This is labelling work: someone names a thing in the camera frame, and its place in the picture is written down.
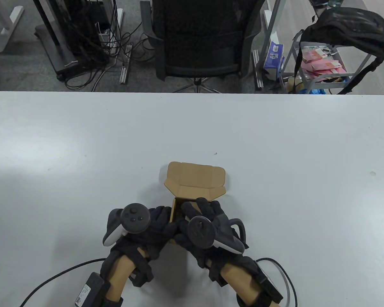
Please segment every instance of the battery pack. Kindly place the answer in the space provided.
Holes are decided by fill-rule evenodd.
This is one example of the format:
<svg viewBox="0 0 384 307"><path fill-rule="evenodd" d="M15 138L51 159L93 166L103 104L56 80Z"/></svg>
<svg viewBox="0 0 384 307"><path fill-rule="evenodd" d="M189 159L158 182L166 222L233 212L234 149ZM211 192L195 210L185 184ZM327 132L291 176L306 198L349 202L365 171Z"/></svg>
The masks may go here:
<svg viewBox="0 0 384 307"><path fill-rule="evenodd" d="M76 307L100 307L110 288L110 282L92 272L83 289L75 300Z"/></svg>

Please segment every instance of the label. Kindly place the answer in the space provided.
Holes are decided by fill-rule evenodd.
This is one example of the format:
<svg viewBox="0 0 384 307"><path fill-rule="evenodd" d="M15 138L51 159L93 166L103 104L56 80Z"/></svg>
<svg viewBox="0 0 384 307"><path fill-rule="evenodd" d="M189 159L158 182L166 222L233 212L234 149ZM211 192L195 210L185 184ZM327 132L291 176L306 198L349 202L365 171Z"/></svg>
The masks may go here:
<svg viewBox="0 0 384 307"><path fill-rule="evenodd" d="M85 284L84 288L81 290L80 295L78 295L78 298L75 300L75 305L77 307L81 307L84 304L85 299L87 298L90 291L91 288Z"/></svg>

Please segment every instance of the white desk frame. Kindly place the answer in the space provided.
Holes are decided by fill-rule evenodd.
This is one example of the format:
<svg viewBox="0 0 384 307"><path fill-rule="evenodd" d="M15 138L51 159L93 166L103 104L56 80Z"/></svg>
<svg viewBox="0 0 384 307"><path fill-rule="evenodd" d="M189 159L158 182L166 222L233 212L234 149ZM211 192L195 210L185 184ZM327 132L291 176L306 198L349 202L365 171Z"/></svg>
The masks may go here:
<svg viewBox="0 0 384 307"><path fill-rule="evenodd" d="M24 12L24 7L16 6L10 16L6 15L6 10L0 0L0 23L3 25L3 29L0 33L0 53L4 51L10 37L20 20L21 15Z"/></svg>

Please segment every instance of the chair base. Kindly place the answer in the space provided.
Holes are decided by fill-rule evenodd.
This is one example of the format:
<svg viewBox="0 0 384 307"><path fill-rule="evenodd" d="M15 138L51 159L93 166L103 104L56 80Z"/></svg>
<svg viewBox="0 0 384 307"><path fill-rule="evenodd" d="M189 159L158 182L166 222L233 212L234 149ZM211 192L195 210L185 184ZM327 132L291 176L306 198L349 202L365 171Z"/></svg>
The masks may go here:
<svg viewBox="0 0 384 307"><path fill-rule="evenodd" d="M204 90L208 93L221 94L220 91L217 91L214 88L210 88L209 86L204 85L204 82L209 80L209 78L189 78L187 80L192 81L192 84L183 86L182 88L179 88L178 90L174 91L174 93L181 93L192 88L195 93L201 93L202 90Z"/></svg>

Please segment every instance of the cardboard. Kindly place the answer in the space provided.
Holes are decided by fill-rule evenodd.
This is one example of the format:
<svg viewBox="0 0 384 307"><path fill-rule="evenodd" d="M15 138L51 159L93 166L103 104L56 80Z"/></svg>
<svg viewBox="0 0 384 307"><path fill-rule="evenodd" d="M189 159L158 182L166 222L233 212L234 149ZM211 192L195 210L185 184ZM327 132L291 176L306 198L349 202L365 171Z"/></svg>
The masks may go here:
<svg viewBox="0 0 384 307"><path fill-rule="evenodd" d="M175 196L170 221L180 214L177 207L186 201L194 202L199 197L212 201L225 194L225 179L226 172L220 167L170 162L164 183Z"/></svg>

